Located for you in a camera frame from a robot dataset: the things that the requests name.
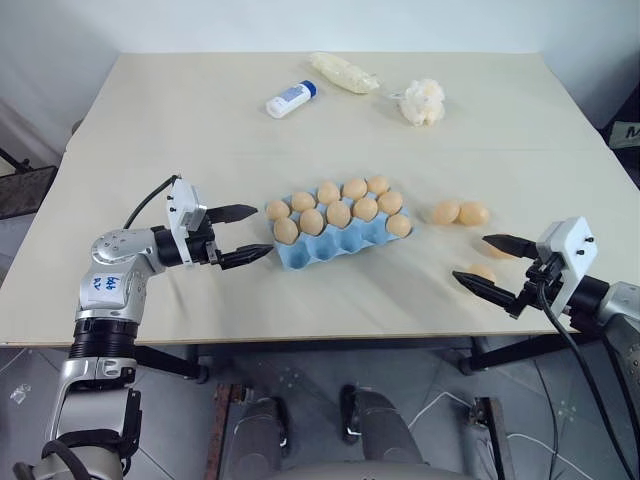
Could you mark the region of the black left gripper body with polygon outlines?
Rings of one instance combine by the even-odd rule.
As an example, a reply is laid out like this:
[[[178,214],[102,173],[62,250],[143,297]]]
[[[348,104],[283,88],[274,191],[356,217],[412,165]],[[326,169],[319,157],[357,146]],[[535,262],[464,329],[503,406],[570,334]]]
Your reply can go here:
[[[222,252],[217,247],[215,232],[208,218],[204,218],[195,231],[189,232],[189,253],[194,264],[222,267]]]

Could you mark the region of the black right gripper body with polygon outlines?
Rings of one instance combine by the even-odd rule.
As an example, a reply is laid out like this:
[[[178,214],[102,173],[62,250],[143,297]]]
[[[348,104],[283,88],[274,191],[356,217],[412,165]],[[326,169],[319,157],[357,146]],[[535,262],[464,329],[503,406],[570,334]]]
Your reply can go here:
[[[536,259],[525,272],[525,282],[521,291],[515,296],[505,311],[512,317],[518,318],[526,307],[543,310],[542,297],[546,297],[548,290],[558,289],[562,270],[566,266],[560,254],[552,254],[548,260]]]

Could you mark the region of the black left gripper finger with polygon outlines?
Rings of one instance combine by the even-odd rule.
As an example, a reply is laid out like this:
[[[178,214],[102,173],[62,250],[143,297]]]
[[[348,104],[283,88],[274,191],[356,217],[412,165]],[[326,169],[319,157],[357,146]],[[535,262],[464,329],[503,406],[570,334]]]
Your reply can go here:
[[[219,253],[219,267],[228,270],[244,266],[259,260],[272,250],[272,244],[251,244],[239,247],[233,252]]]
[[[257,212],[258,210],[250,205],[233,204],[208,209],[207,217],[211,224],[234,223],[242,221]]]

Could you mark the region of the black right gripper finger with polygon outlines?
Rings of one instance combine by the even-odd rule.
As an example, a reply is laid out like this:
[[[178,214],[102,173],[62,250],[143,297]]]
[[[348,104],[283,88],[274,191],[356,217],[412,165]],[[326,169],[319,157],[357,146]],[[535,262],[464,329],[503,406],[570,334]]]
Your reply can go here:
[[[536,243],[521,237],[508,234],[485,235],[482,240],[488,245],[488,252],[495,258],[527,258],[538,257]]]
[[[475,296],[480,297],[496,306],[511,306],[516,296],[500,287],[494,282],[468,272],[453,271],[453,277]]]

